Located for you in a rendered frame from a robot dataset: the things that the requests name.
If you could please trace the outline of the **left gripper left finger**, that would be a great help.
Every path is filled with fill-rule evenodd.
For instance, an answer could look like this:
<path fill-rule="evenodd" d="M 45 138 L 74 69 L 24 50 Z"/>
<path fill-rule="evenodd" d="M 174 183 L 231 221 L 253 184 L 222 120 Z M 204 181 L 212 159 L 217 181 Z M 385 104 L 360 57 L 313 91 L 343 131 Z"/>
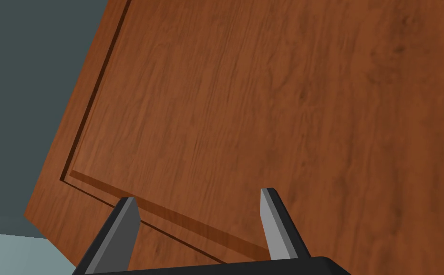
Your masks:
<path fill-rule="evenodd" d="M 140 222 L 135 198 L 121 198 L 72 275 L 125 273 L 131 261 Z"/>

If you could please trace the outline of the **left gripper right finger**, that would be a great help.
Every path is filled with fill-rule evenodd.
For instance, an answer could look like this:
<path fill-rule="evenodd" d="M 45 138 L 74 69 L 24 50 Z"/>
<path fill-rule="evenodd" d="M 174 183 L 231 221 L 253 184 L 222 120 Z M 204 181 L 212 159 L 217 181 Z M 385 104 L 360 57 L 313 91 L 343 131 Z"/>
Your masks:
<path fill-rule="evenodd" d="M 271 260 L 310 258 L 305 243 L 274 188 L 261 189 L 259 212 Z"/>

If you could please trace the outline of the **brown wooden door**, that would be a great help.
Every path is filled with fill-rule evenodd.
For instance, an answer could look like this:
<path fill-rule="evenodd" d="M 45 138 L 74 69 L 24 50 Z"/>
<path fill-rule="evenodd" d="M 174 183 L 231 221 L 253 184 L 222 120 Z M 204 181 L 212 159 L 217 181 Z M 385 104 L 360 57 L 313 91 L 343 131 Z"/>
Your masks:
<path fill-rule="evenodd" d="M 444 275 L 444 0 L 108 0 L 25 211 L 78 264 L 135 197 L 131 269 L 312 255 Z"/>

